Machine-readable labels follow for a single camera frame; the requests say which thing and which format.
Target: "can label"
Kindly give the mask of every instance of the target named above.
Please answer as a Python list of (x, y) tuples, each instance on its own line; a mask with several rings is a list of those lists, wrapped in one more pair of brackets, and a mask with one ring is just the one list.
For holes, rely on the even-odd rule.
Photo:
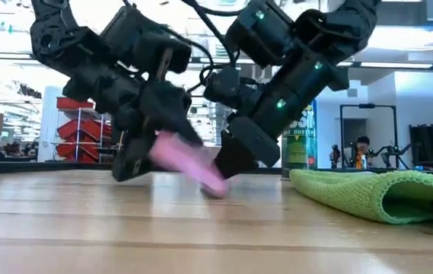
[(317, 116), (314, 100), (282, 135), (282, 177), (292, 169), (317, 168)]

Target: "white wall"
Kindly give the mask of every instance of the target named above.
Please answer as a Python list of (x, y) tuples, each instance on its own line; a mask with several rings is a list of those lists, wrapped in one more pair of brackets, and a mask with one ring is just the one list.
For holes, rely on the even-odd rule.
[[(339, 124), (339, 106), (341, 104), (364, 104), (368, 102), (367, 87), (360, 81), (350, 81), (350, 88), (358, 90), (357, 97), (347, 97), (346, 91), (331, 91), (326, 88), (317, 97), (317, 166), (330, 168), (331, 146), (340, 145), (341, 127)], [(343, 118), (368, 118), (368, 110), (345, 108)]]
[[(433, 124), (433, 72), (396, 72), (399, 145), (410, 143), (409, 125)], [(409, 150), (403, 160), (412, 165)]]
[[(389, 74), (368, 85), (368, 102), (373, 104), (396, 105), (395, 75)], [(385, 145), (393, 144), (393, 111), (390, 108), (369, 110), (367, 135), (370, 148), (378, 151)], [(376, 167), (385, 167), (380, 158), (374, 161)]]

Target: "pink object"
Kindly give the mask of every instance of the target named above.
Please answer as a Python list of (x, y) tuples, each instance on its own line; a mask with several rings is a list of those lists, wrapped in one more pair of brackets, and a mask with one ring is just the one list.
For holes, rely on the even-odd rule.
[(203, 190), (215, 197), (222, 198), (228, 191), (228, 185), (204, 149), (188, 145), (176, 134), (159, 132), (148, 155), (154, 163), (198, 180)]

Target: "green microfiber cloth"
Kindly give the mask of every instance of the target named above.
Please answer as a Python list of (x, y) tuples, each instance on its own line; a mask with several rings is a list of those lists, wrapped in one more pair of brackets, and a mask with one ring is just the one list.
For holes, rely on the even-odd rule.
[(402, 225), (433, 220), (433, 175), (291, 170), (292, 186), (305, 196), (352, 215)]

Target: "table surface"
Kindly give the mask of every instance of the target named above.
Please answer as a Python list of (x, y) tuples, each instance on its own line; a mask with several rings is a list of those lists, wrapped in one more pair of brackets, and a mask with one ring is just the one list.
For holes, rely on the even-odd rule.
[(433, 224), (361, 220), (278, 176), (207, 200), (179, 174), (0, 175), (0, 273), (433, 273)]

